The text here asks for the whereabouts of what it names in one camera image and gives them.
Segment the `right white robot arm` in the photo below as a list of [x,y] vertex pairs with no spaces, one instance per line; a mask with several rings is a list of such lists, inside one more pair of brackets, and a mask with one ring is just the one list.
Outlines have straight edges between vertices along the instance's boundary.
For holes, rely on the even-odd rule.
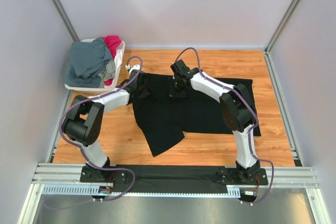
[[254,143],[258,118],[246,87],[220,82],[198,68],[190,69],[183,60],[173,63],[171,69],[176,90],[193,89],[220,104],[223,121],[232,131],[236,143],[236,177],[243,184],[250,183],[260,169],[260,161],[256,157]]

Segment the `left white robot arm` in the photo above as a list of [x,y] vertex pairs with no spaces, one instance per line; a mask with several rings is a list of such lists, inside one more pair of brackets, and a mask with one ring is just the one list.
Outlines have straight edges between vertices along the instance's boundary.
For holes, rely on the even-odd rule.
[[60,134],[67,142],[78,147],[86,160],[80,181],[83,183],[111,183],[115,172],[99,142],[103,116],[122,106],[127,106],[145,94],[145,76],[140,65],[128,70],[129,78],[110,92],[95,97],[78,95],[61,120]]

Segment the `black t-shirt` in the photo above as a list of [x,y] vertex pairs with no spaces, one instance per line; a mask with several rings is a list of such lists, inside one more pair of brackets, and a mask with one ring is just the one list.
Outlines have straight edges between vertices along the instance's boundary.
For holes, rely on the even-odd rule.
[[156,157],[185,136],[184,133],[232,134],[223,121],[220,105],[206,94],[173,89],[173,77],[144,74],[145,93],[136,99],[133,113],[152,156]]

